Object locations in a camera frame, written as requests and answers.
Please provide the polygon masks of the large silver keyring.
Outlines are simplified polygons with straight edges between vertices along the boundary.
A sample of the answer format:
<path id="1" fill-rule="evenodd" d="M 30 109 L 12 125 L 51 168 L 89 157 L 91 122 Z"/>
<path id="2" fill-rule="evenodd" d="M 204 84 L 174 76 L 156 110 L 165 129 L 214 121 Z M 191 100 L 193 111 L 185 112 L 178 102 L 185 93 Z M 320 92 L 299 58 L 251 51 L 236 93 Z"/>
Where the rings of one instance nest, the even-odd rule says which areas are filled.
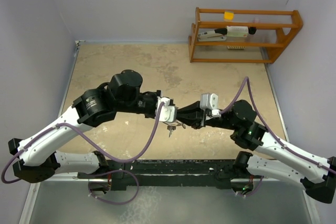
<path id="1" fill-rule="evenodd" d="M 180 121 L 175 121 L 175 122 L 164 122 L 165 125 L 175 125 L 177 127 L 182 127 L 183 129 L 186 129 L 186 125 Z"/>

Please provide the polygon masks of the silver keys bunch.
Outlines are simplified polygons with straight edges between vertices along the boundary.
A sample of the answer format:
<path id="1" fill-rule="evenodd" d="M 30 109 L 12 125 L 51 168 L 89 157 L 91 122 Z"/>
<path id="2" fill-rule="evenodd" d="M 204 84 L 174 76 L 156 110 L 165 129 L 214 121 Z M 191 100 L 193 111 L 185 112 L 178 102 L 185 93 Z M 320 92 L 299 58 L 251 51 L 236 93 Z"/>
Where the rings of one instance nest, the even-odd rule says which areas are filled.
<path id="1" fill-rule="evenodd" d="M 167 130 L 169 131 L 169 137 L 171 137 L 172 133 L 176 130 L 176 126 L 175 125 L 168 125 Z"/>

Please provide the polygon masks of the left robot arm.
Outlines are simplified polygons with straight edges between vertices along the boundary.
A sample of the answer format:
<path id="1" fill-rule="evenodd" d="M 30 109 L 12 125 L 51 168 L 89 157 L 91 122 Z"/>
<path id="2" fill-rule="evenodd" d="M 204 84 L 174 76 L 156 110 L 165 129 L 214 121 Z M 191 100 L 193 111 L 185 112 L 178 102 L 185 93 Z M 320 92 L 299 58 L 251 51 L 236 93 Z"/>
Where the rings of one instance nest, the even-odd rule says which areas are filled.
<path id="1" fill-rule="evenodd" d="M 37 134 L 8 142 L 17 180 L 38 183 L 62 173 L 93 174 L 104 177 L 108 172 L 107 158 L 113 157 L 101 150 L 84 133 L 112 121 L 118 112 L 143 114 L 155 119 L 149 141 L 152 141 L 159 122 L 173 123 L 177 108 L 173 101 L 163 97 L 162 92 L 142 93 L 142 76 L 134 70 L 115 74 L 111 81 L 84 92 L 55 121 Z M 64 153 L 59 149 L 76 136 L 87 140 L 96 151 L 87 154 Z"/>

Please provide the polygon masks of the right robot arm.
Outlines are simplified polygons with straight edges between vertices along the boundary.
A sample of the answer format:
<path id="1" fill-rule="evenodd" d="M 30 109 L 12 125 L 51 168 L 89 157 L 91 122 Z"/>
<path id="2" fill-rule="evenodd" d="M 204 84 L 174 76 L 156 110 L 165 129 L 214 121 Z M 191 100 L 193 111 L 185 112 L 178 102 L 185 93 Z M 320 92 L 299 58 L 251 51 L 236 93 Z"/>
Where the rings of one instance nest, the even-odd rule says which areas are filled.
<path id="1" fill-rule="evenodd" d="M 286 181 L 311 198 L 330 204 L 335 194 L 335 157 L 323 158 L 272 135 L 255 121 L 256 111 L 245 100 L 224 113 L 201 106 L 199 101 L 178 109 L 177 120 L 193 129 L 210 126 L 231 130 L 230 138 L 242 148 L 234 164 L 238 177 L 248 174 Z"/>

